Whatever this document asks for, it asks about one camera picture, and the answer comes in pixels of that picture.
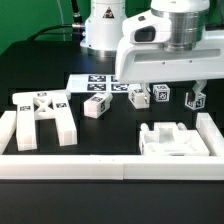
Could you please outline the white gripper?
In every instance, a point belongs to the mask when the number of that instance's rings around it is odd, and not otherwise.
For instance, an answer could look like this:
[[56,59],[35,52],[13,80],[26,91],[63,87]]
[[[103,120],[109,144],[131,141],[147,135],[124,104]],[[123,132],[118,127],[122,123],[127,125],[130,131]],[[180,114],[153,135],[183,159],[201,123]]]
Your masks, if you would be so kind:
[[193,99],[207,79],[224,78],[224,30],[207,31],[190,15],[139,14],[123,22],[115,74],[120,83],[141,83],[150,104],[148,83],[197,80]]

